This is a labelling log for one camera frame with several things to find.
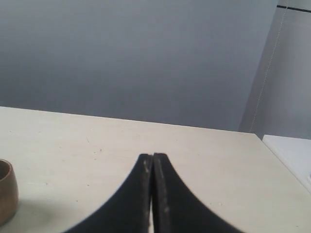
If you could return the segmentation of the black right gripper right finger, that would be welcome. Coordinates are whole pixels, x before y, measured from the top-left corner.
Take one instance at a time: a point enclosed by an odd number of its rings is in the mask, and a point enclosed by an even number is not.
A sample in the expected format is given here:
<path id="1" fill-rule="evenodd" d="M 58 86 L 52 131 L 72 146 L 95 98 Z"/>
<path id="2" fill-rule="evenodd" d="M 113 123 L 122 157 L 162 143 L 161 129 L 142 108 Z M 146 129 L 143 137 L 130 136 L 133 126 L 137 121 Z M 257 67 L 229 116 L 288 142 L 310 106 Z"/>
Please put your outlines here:
<path id="1" fill-rule="evenodd" d="M 152 212 L 155 233 L 239 233 L 185 185 L 164 153 L 153 155 Z"/>

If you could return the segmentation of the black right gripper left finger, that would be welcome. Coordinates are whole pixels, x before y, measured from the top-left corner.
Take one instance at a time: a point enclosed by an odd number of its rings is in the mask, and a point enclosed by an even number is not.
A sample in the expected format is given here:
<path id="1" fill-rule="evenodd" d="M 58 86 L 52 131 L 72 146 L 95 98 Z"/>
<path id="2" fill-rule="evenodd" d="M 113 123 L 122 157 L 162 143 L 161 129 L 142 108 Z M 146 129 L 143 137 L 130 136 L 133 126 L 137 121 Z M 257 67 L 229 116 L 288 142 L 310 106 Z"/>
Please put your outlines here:
<path id="1" fill-rule="evenodd" d="M 149 231 L 153 157 L 138 156 L 128 177 L 98 210 L 68 233 L 147 233 Z"/>

